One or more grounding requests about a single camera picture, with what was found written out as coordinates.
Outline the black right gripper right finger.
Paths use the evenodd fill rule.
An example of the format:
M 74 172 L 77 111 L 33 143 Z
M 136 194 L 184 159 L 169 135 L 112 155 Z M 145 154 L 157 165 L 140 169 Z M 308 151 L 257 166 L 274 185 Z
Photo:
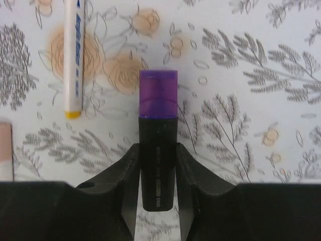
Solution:
M 320 240 L 320 185 L 233 185 L 177 145 L 182 240 Z

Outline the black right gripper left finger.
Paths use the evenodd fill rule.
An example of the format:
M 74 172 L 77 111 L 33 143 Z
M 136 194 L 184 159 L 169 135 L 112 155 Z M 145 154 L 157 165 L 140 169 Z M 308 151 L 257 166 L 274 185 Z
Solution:
M 93 178 L 1 183 L 1 240 L 133 240 L 139 145 Z

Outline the yellow capped white marker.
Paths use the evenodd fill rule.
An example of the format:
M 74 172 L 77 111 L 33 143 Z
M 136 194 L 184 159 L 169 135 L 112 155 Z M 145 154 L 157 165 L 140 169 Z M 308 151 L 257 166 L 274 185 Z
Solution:
M 78 118 L 83 106 L 83 54 L 85 1 L 64 1 L 64 112 Z

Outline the peach capped white marker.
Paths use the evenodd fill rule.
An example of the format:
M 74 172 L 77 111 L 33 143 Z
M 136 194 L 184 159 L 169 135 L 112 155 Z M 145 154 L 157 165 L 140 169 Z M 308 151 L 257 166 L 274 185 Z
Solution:
M 12 131 L 9 123 L 1 122 L 0 144 L 1 182 L 13 181 Z

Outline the black purple highlighter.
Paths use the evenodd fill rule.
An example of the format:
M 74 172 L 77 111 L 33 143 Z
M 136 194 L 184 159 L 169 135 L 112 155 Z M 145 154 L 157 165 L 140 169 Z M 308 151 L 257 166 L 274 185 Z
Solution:
M 174 203 L 178 139 L 178 72 L 139 73 L 139 148 L 143 208 L 169 211 Z

